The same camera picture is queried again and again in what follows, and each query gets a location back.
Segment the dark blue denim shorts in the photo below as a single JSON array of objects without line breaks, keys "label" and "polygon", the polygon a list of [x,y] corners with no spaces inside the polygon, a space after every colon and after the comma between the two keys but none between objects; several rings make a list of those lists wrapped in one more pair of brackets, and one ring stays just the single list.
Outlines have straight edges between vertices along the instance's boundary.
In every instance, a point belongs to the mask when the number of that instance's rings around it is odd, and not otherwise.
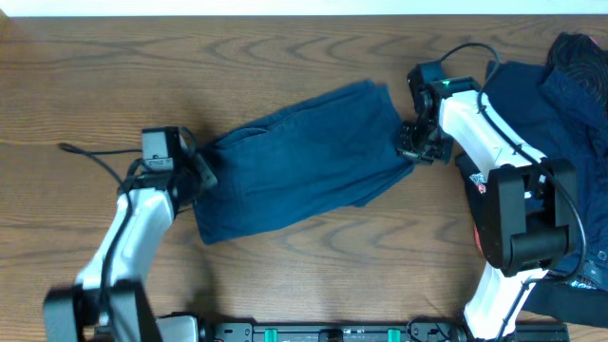
[{"label": "dark blue denim shorts", "polygon": [[386,85],[364,80],[284,107],[200,148],[218,183],[194,206],[206,244],[362,207],[411,173]]}]

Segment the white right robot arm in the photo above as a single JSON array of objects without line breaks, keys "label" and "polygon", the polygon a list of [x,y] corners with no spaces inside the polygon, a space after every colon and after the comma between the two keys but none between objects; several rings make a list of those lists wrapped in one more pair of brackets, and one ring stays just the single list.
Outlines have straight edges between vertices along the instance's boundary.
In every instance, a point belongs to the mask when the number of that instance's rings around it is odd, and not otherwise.
[{"label": "white right robot arm", "polygon": [[550,160],[493,109],[472,77],[449,78],[440,61],[408,73],[417,119],[402,125],[396,151],[415,163],[448,162],[458,143],[484,179],[477,235],[486,264],[453,341],[514,341],[516,319],[533,288],[576,276],[549,270],[584,233],[574,203],[576,170]]}]

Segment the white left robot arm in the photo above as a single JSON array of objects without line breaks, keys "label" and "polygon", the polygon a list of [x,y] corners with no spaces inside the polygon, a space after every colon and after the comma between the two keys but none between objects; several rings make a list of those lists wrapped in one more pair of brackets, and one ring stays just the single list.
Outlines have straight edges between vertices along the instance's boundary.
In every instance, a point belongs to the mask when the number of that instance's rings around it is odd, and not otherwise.
[{"label": "white left robot arm", "polygon": [[181,208],[217,178],[185,127],[146,128],[141,153],[116,179],[117,211],[94,257],[73,285],[47,293],[50,341],[84,341],[88,328],[95,341],[200,341],[208,333],[193,313],[155,316],[144,283]]}]

